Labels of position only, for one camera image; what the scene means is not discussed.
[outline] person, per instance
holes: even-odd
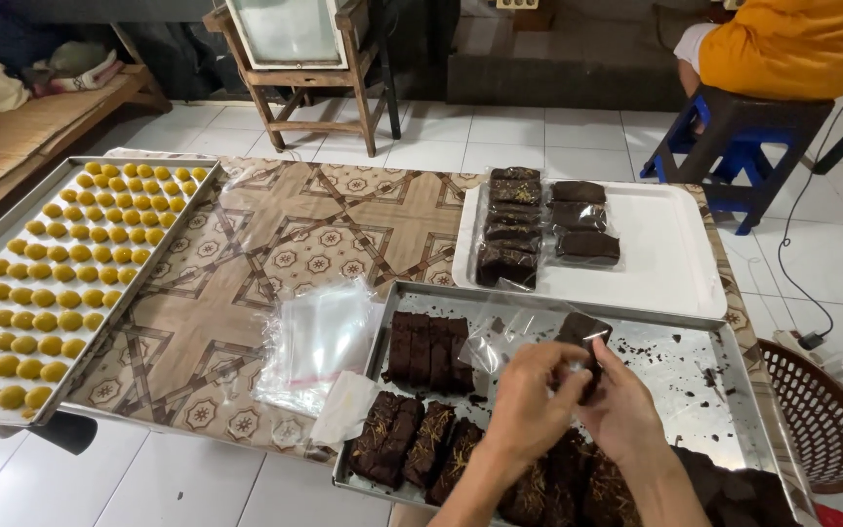
[[[843,96],[843,0],[745,0],[730,21],[711,13],[675,47],[689,97],[701,82],[765,99]]]
[[[591,380],[568,363],[589,354],[563,342],[522,346],[499,379],[493,417],[448,500],[429,527],[482,527],[503,492],[568,430],[577,413],[591,438],[616,463],[645,527],[710,527],[682,462],[665,439],[652,395],[600,338],[594,354],[603,368],[595,395],[578,406]],[[552,379],[564,379],[548,396]]]

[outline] metal baking tray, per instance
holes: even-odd
[[[171,241],[174,240],[179,233],[181,232],[181,228],[184,225],[184,222],[191,216],[191,212],[197,208],[197,205],[200,201],[205,199],[204,195],[206,194],[206,190],[210,188],[217,178],[219,178],[222,173],[223,169],[220,167],[220,163],[217,160],[192,160],[192,159],[176,159],[176,160],[169,160],[169,159],[134,159],[134,158],[68,158],[66,161],[61,163],[57,168],[53,170],[51,174],[48,174],[44,180],[42,180],[39,185],[35,186],[31,192],[28,193],[27,196],[21,199],[11,210],[9,210],[5,216],[0,219],[0,253],[6,251],[6,241],[15,238],[21,237],[24,239],[28,239],[31,241],[33,237],[31,234],[28,234],[24,230],[25,222],[29,222],[30,220],[41,220],[42,222],[48,223],[52,220],[45,217],[41,213],[41,207],[45,203],[59,203],[62,206],[66,206],[66,203],[61,200],[57,193],[64,189],[64,188],[74,188],[77,191],[82,190],[82,188],[77,185],[75,178],[78,174],[83,172],[83,165],[88,162],[98,162],[100,165],[110,164],[114,165],[120,170],[125,163],[134,163],[136,165],[139,164],[146,164],[150,165],[153,168],[158,166],[167,167],[172,174],[170,181],[178,181],[174,178],[174,170],[179,167],[184,167],[188,170],[193,169],[195,167],[204,168],[207,171],[207,176],[203,179],[203,181],[198,182],[195,180],[195,183],[198,185],[197,191],[194,192],[193,196],[186,196],[185,194],[180,194],[182,198],[185,199],[186,205],[183,210],[179,213],[175,214],[174,223],[165,230],[165,235],[161,239],[161,242],[152,247],[151,244],[143,243],[138,245],[139,248],[147,248],[151,251],[151,255],[145,261],[145,263],[139,267],[138,273],[136,274],[135,278],[132,282],[128,284],[123,284],[122,282],[116,282],[115,284],[108,286],[102,282],[92,282],[92,283],[84,283],[79,280],[74,280],[71,282],[66,282],[65,284],[61,284],[57,282],[53,277],[49,277],[44,281],[35,281],[28,283],[21,283],[24,281],[16,281],[10,277],[0,277],[0,282],[5,282],[12,287],[26,286],[31,288],[61,288],[62,290],[75,290],[78,293],[82,293],[86,289],[95,288],[101,289],[104,291],[109,290],[116,290],[122,293],[119,300],[112,308],[107,307],[100,307],[98,309],[91,309],[93,312],[98,312],[103,314],[104,319],[103,322],[100,324],[100,327],[97,328],[96,331],[89,332],[89,330],[85,330],[81,328],[76,332],[62,332],[60,330],[55,330],[53,332],[48,333],[48,335],[56,335],[61,337],[62,339],[70,339],[70,338],[79,338],[86,341],[86,346],[84,347],[83,351],[77,356],[76,359],[69,359],[64,357],[63,355],[58,354],[57,356],[47,357],[48,361],[55,361],[60,360],[64,362],[64,364],[68,365],[67,373],[64,375],[64,378],[57,384],[54,383],[46,383],[41,381],[40,378],[35,379],[33,381],[27,381],[24,379],[20,379],[18,377],[10,377],[10,378],[2,378],[0,377],[0,387],[4,385],[22,385],[26,389],[32,385],[47,385],[53,389],[53,393],[48,401],[45,403],[43,407],[41,407],[34,416],[31,418],[26,418],[22,416],[22,409],[24,407],[19,407],[17,410],[4,410],[0,408],[0,425],[10,425],[10,426],[34,426],[34,425],[41,425],[47,422],[47,420],[53,415],[54,411],[57,410],[57,407],[64,399],[66,394],[69,392],[71,386],[73,385],[73,381],[79,376],[83,369],[86,367],[86,364],[89,362],[90,358],[93,356],[93,351],[98,349],[100,345],[106,340],[109,336],[110,330],[115,325],[116,321],[119,320],[119,317],[124,312],[125,308],[128,304],[132,301],[135,297],[136,293],[141,288],[141,285],[149,278],[152,270],[158,264],[158,261],[161,259],[162,255],[164,254],[165,250],[170,245]],[[99,188],[96,186],[91,186],[87,190],[93,192],[94,194],[99,193],[100,191],[107,191],[113,192],[109,188]],[[140,195],[145,194],[144,191],[140,192],[128,192],[133,195]],[[156,195],[163,195],[165,197],[170,198],[167,194],[163,192],[159,192]],[[56,219],[53,220],[54,222],[64,222],[63,219]],[[109,228],[113,224],[108,222],[105,218],[101,219],[98,222],[90,222],[86,218],[82,221],[87,226],[102,226],[104,228]],[[127,229],[131,229],[134,227],[128,227],[126,225],[120,224]],[[47,238],[45,241],[41,241],[44,245],[64,245],[64,247],[69,248],[71,245],[87,245],[92,246],[96,245],[92,242],[92,240],[75,240],[68,235],[61,237],[60,239],[53,239]],[[109,246],[110,248],[116,248],[120,246],[127,246],[130,248],[135,247],[134,244],[130,241],[126,241],[123,244],[115,244],[112,243],[110,240],[106,240],[103,242],[103,245]],[[18,257],[12,253],[7,253],[8,258],[10,261],[15,261]],[[29,261],[24,257],[20,257],[24,263],[28,263]],[[54,262],[50,261],[49,259],[45,258],[40,260],[41,262],[45,262],[48,264],[55,264]],[[72,259],[67,259],[63,261],[63,264],[69,264],[73,267],[77,267],[79,265],[94,265],[100,267],[101,264],[95,263],[92,259],[84,262],[84,263],[76,263]],[[125,264],[125,266],[135,267],[134,263]],[[0,308],[9,308],[15,311],[18,310],[31,310],[34,312],[52,312],[54,314],[59,313],[61,310],[60,306],[54,303],[49,307],[37,307],[36,305],[24,306],[24,305],[15,305],[10,301],[0,301]],[[32,335],[35,337],[41,336],[41,332],[36,329],[31,329],[28,331],[18,330],[15,328],[0,328],[0,331],[12,331],[17,335],[26,334]],[[2,354],[12,354],[11,352],[0,352]],[[39,358],[38,352],[32,353],[28,355],[30,358]]]
[[[538,342],[557,334],[569,310],[562,307],[569,305],[614,327],[609,342],[611,349],[649,387],[662,417],[666,438],[671,444],[708,454],[717,465],[728,469],[753,468],[775,473],[783,481],[784,493],[789,496],[763,426],[740,349],[726,321],[558,300],[548,301],[547,309],[522,307],[534,306],[538,302],[545,301],[527,293],[393,282],[364,374],[380,383],[383,389],[396,394],[414,397],[420,392],[407,385],[386,383],[381,379],[381,372],[389,364],[392,313],[395,311],[466,317],[473,332],[477,319],[491,321],[499,317],[508,323],[517,313],[527,309],[528,314],[535,315],[535,323],[531,325],[531,332],[526,332],[523,337]],[[715,376],[715,387],[707,386],[703,376],[706,368],[715,371],[720,368],[722,371]],[[441,401],[454,405],[458,419],[467,417],[486,429],[497,387],[489,374],[477,370],[474,372],[474,384],[476,394],[486,396],[486,402],[474,405],[468,397],[422,394],[425,402]],[[392,490],[351,473],[346,460],[352,443],[353,440],[345,442],[337,457],[334,485],[384,500],[437,509],[424,502],[422,491],[414,485],[404,483],[398,490]],[[498,517],[494,522],[505,524]]]

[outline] human hand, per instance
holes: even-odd
[[[593,346],[603,375],[590,401],[577,407],[579,420],[621,471],[641,456],[661,455],[668,443],[649,389],[599,337]]]
[[[571,423],[587,370],[572,373],[568,363],[583,363],[590,353],[564,342],[525,344],[499,378],[497,400],[481,446],[498,456],[500,477],[511,485],[525,468],[561,439]],[[561,382],[548,396],[552,379]]]

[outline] white tile floor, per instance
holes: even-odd
[[[295,112],[302,119],[341,122],[356,115],[354,102],[343,100]],[[218,106],[175,106],[162,117],[124,123],[89,153],[127,146],[473,173],[486,166],[525,165],[545,167],[554,177],[637,181],[674,117],[424,101],[400,104],[399,115],[403,139],[392,141],[384,115],[372,159],[362,139],[336,134],[286,133],[291,149],[277,155],[254,108]],[[843,115],[835,139],[843,132],[839,126]],[[720,225],[761,338],[772,338],[777,329],[826,328],[824,315],[786,281],[777,261],[783,219],[806,174],[803,169],[793,174],[754,233],[735,236],[733,222]],[[783,262],[835,318],[824,349],[843,353],[843,163],[813,179],[795,219]],[[843,494],[822,502],[843,510]],[[318,465],[136,425],[101,421],[94,445],[78,457],[25,433],[0,440],[0,525],[382,527],[389,510],[387,502],[333,488],[329,469]]]

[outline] wooden chair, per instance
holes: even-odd
[[[365,9],[364,4],[366,2],[367,0],[349,0],[344,6],[340,7],[335,16],[334,21],[337,29],[343,33],[344,51],[349,69],[252,69],[249,57],[242,46],[236,23],[233,21],[228,7],[219,6],[203,17],[203,24],[207,31],[223,33],[226,37],[229,50],[236,57],[240,76],[249,88],[249,93],[252,95],[253,102],[256,103],[259,115],[265,123],[265,131],[269,134],[269,140],[272,141],[275,150],[281,152],[286,148],[285,141],[282,139],[281,132],[283,131],[344,132],[361,135],[366,141],[368,156],[371,158],[376,155],[376,139],[374,137],[376,126],[380,123],[380,118],[386,110],[387,96],[389,96],[389,99],[394,99],[394,97],[392,97],[391,88],[387,87],[376,108],[370,114],[363,79],[373,59],[380,52],[380,42],[371,41],[373,38],[368,36],[364,39],[364,49],[359,50],[354,21],[355,16]],[[371,34],[377,29],[370,28],[369,33]],[[269,103],[265,101],[261,92],[264,86],[292,86],[296,88],[291,101],[287,102],[285,108],[277,117],[272,114]],[[360,111],[360,123],[288,121],[288,117],[298,108],[299,104],[306,101],[308,89],[314,86],[352,86],[357,100],[357,108]],[[397,109],[393,107],[390,112],[394,114]],[[393,122],[397,125],[397,118],[393,118]],[[398,139],[397,129],[393,129],[393,136]]]

